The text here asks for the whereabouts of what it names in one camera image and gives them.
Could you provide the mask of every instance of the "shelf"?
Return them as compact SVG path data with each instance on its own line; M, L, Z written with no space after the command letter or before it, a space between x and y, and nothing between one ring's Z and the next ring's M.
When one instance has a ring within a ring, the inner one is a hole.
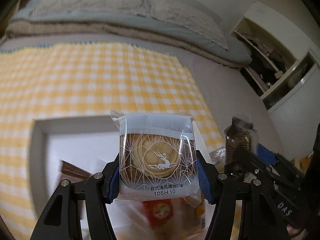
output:
M267 47L275 49L282 56L282 60L286 69L289 69L297 60L289 51L289 49L277 39L277 37L273 36L266 31L263 26L256 24L250 19L244 17L235 27L235 31L240 34L246 33L248 35L252 35L253 37L258 38L259 41L261 41Z
M254 44L249 41L244 35L242 35L241 33L239 33L238 31L235 31L235 33L241 37L245 42L247 42L251 47L253 47L271 66L272 68L276 71L279 72L280 70L277 68L277 66L265 55L263 54L256 46L254 46Z
M261 91L263 93L265 93L267 90L265 88L263 88L263 86L260 84L261 82L263 82L262 80L258 80L252 73L251 71L248 69L248 67L245 67L245 70L248 72L248 74L252 77L252 79L256 82L256 84L259 86L259 88L261 89Z
M313 64L313 66L311 67L311 69L307 72L307 74L301 78L301 80L299 81L299 83L289 91L289 93L287 93L283 98L281 98L280 101L278 101L274 106L272 106L270 109L268 109L269 113L272 113L275 109L277 109L277 107L279 105L281 105L284 101L286 101L287 99L289 99L294 93L296 93L301 87L302 85L308 80L308 78L310 76L313 75L313 73L318 69L318 65L316 63Z
M262 87L258 85L259 82L258 79L255 78L255 74L250 73L249 69L246 67L241 68L240 73L247 81L247 83L250 85L250 87L253 89L253 91L258 95L258 97L262 96L264 91L262 90Z
M279 85L281 85L281 83L283 81L285 81L287 79L287 77L290 76L290 74L292 74L298 67L298 63L293 64L291 66L291 68L289 68L281 78L278 79L278 81L276 83L273 84L273 86L271 88L268 89L268 91L266 91L260 98L263 100L265 99L268 95L270 95L274 90L276 90L278 88Z
M268 91L260 96L267 110L290 95L291 91L295 90L297 85L305 80L310 69L315 65L317 63L311 51L301 61L296 61Z

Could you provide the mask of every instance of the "metal screw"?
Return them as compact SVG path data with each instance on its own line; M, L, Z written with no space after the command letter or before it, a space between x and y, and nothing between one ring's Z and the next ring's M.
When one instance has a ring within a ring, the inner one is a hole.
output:
M219 179L222 179L222 180L225 180L225 179L227 179L227 175L226 174L224 174L224 173L220 173L219 175L218 175L218 178Z
M258 179L254 179L253 180L253 184L256 185L256 186L260 186L261 185L261 181L258 180Z
M61 181L61 186L65 187L69 184L69 180L65 179L63 181Z
M95 179L100 179L102 178L102 173L101 172L97 172L96 174L94 174L93 176Z

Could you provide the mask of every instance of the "red package label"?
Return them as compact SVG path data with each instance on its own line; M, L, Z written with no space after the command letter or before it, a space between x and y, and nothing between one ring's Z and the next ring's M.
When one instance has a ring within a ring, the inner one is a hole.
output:
M142 205L152 227L173 217L173 207L170 199L144 201Z

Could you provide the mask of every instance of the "biscuit package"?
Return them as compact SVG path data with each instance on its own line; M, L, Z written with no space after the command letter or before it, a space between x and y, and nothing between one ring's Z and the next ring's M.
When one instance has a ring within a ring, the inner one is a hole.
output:
M131 113L120 130L118 198L156 200L200 194L192 117Z
M184 198L151 201L116 200L128 226L115 228L122 240L202 240L206 233L203 197L192 207Z

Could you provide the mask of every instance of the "white wall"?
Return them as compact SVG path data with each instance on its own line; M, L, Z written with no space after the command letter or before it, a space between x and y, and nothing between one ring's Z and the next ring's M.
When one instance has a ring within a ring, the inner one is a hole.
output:
M256 0L276 10L320 47L320 28L301 0Z

